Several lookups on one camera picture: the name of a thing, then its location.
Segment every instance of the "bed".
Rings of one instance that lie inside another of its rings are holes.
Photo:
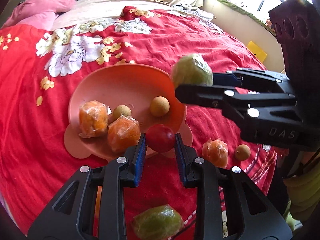
[[[1,29],[0,37],[0,192],[25,234],[79,167],[107,164],[95,156],[73,158],[63,144],[69,99],[88,74],[130,62],[170,73],[181,56],[193,52],[201,53],[215,72],[265,69],[244,44],[219,27],[153,0],[82,0],[58,17],[52,30],[15,25]],[[105,46],[111,46],[111,56],[104,56]],[[45,90],[46,77],[50,87]],[[228,144],[228,168],[240,166],[267,194],[276,165],[272,147],[242,141],[236,125],[216,109],[188,106],[186,123],[199,156],[203,143],[220,138]],[[239,162],[234,151],[243,143],[251,156]],[[192,239],[194,227],[188,226],[196,215],[196,191],[182,187],[174,159],[161,154],[147,159],[140,186],[124,194],[128,239],[137,239],[130,226],[135,215],[167,203],[187,228],[176,239]]]

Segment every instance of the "white wall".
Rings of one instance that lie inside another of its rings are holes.
[[[212,22],[244,45],[253,41],[265,51],[267,58],[263,64],[268,70],[276,72],[284,70],[281,45],[264,27],[247,15],[240,14],[217,0],[204,0],[204,6],[201,9],[212,13],[216,17]]]

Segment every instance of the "flower pattern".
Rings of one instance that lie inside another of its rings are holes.
[[[168,10],[167,13],[170,13],[172,15],[179,16],[179,17],[190,17],[186,13],[182,11],[177,11],[177,10]]]
[[[106,46],[107,51],[110,50],[110,52],[115,52],[116,50],[121,49],[121,43],[114,43],[111,46]]]
[[[94,21],[89,21],[80,25],[76,25],[74,31],[76,34],[80,33],[95,33],[98,31],[103,31],[109,26],[119,22],[119,17],[109,17],[109,18],[100,18]]]
[[[122,54],[123,54],[123,52],[118,53],[118,54],[116,55],[116,58],[121,58]]]
[[[257,94],[259,94],[259,92],[256,92],[256,91],[249,91],[249,92],[248,92],[248,94],[249,94],[249,95],[257,95]]]
[[[132,46],[130,43],[128,43],[128,42],[125,42],[124,45],[125,45],[126,47],[133,47],[133,46]]]
[[[227,212],[224,210],[222,211],[222,230],[223,230],[223,237],[228,236],[228,224],[227,224]]]
[[[48,79],[49,77],[44,77],[40,82],[40,89],[47,90],[49,88],[54,88],[54,82]]]
[[[118,61],[116,64],[124,64],[124,63],[126,63],[125,58],[124,58],[124,59],[122,59],[122,60],[120,60],[120,61]]]
[[[144,11],[140,9],[131,9],[130,13],[134,13],[136,16],[145,16],[146,18],[154,17],[155,14],[150,11]]]
[[[40,106],[42,104],[43,98],[40,96],[37,98],[36,104],[37,106]]]
[[[9,48],[8,44],[12,41],[11,37],[12,35],[10,33],[8,33],[7,37],[0,36],[0,46],[2,43],[4,44],[4,46],[2,47],[2,50],[7,50]],[[19,37],[15,37],[13,40],[19,41]]]
[[[98,62],[99,65],[102,65],[104,62],[109,62],[111,58],[111,54],[107,53],[108,48],[104,47],[100,52],[100,57],[96,59],[96,62]]]
[[[266,152],[268,152],[268,151],[270,151],[271,146],[270,146],[270,145],[263,144],[263,145],[262,145],[262,148],[263,148]]]
[[[49,70],[52,77],[73,74],[81,69],[82,61],[92,62],[100,57],[104,48],[104,45],[100,44],[101,41],[100,36],[72,36],[68,45],[54,47],[53,56],[44,69]]]
[[[107,38],[103,39],[102,42],[103,42],[103,44],[111,44],[111,43],[114,43],[115,40],[111,37],[107,37]]]
[[[144,21],[140,20],[140,18],[135,18],[134,20],[125,21],[115,23],[115,31],[116,32],[131,32],[131,33],[143,33],[150,34],[152,28],[150,28]]]
[[[53,48],[68,44],[72,35],[74,35],[74,28],[57,29],[53,34],[45,33],[44,38],[46,40],[40,39],[36,44],[37,56],[43,57],[52,51]]]

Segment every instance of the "silver screw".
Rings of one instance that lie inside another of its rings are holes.
[[[248,113],[248,115],[249,116],[251,116],[251,117],[258,117],[259,116],[259,110],[258,109],[255,109],[255,108],[249,108],[248,110],[247,110],[247,113]]]
[[[241,169],[240,169],[238,166],[233,166],[233,167],[232,167],[232,171],[233,171],[234,173],[240,173],[240,172],[241,172]]]
[[[202,164],[202,163],[204,163],[204,159],[201,157],[197,157],[197,158],[195,158],[195,162],[198,164]]]
[[[235,95],[235,92],[232,91],[232,90],[225,90],[224,93],[227,95],[227,96],[230,96],[230,97],[233,97]]]
[[[118,159],[117,159],[117,162],[118,163],[125,163],[127,161],[127,158],[126,157],[119,157]]]
[[[218,105],[219,105],[219,103],[218,103],[218,101],[213,101],[213,102],[212,102],[212,105],[213,105],[213,107],[217,108]]]
[[[80,171],[83,172],[83,173],[86,173],[86,172],[88,172],[89,170],[90,170],[90,168],[89,168],[89,166],[87,166],[87,165],[82,166],[82,167],[80,168]]]

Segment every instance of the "yellow flower print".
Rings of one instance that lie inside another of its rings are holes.
[[[110,52],[115,52],[116,50],[121,49],[121,43],[114,43],[111,46],[106,46]]]
[[[145,16],[146,18],[150,18],[155,16],[153,12],[150,11],[144,11],[140,9],[131,9],[130,13],[134,13],[136,16]]]
[[[128,43],[128,42],[125,42],[124,45],[125,45],[126,47],[133,47],[133,46],[132,46],[130,43]]]
[[[41,96],[37,98],[37,102],[36,102],[37,106],[40,106],[42,104],[42,100],[43,98]]]
[[[48,90],[49,88],[54,88],[54,82],[48,80],[48,77],[44,77],[40,82],[40,89]]]
[[[111,43],[114,43],[115,40],[111,37],[107,37],[107,38],[103,39],[102,42],[103,42],[103,44],[111,44]]]
[[[9,48],[8,44],[12,41],[11,39],[11,34],[9,33],[7,37],[5,38],[4,36],[0,36],[0,46],[2,43],[4,43],[4,46],[2,47],[3,50],[7,50]]]
[[[107,53],[108,49],[104,47],[101,51],[101,56],[97,58],[96,62],[98,62],[99,65],[102,65],[104,62],[109,62],[111,58],[111,54]]]
[[[120,52],[116,55],[116,58],[120,58],[122,56],[123,52]]]
[[[124,63],[126,63],[125,58],[124,58],[124,59],[122,59],[122,60],[120,60],[120,61],[118,61],[116,64],[124,64]]]

